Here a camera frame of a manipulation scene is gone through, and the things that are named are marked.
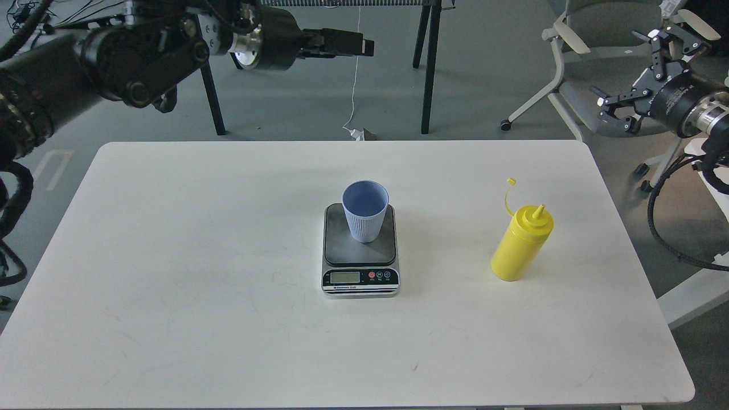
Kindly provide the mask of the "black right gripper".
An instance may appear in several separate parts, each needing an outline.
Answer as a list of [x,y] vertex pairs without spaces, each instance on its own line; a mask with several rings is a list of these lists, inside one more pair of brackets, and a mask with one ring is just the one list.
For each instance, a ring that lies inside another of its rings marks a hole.
[[[702,52],[702,36],[679,23],[648,34],[633,30],[632,35],[649,44],[651,58],[633,85],[664,86],[654,97],[649,88],[609,95],[591,86],[598,111],[590,119],[590,130],[598,134],[652,134],[651,117],[678,137],[698,133],[727,137],[727,86],[685,73],[693,56]],[[643,128],[645,120],[648,127]]]

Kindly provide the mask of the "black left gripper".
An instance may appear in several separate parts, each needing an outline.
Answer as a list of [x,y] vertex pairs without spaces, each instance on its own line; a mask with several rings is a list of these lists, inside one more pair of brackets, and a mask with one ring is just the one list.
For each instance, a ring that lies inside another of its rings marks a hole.
[[301,29],[294,16],[275,7],[260,7],[253,31],[235,38],[232,59],[240,70],[289,69],[297,58],[372,57],[375,42],[359,32],[333,28]]

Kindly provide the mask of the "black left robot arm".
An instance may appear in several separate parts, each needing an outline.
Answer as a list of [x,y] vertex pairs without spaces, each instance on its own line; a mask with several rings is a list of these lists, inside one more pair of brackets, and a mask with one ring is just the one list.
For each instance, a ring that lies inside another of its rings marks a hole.
[[301,29],[286,10],[258,1],[127,1],[122,15],[57,26],[49,42],[23,54],[43,1],[2,46],[2,237],[28,206],[31,172],[18,163],[102,99],[169,112],[177,85],[212,55],[239,54],[242,66],[286,70],[299,58],[372,56],[359,32]]

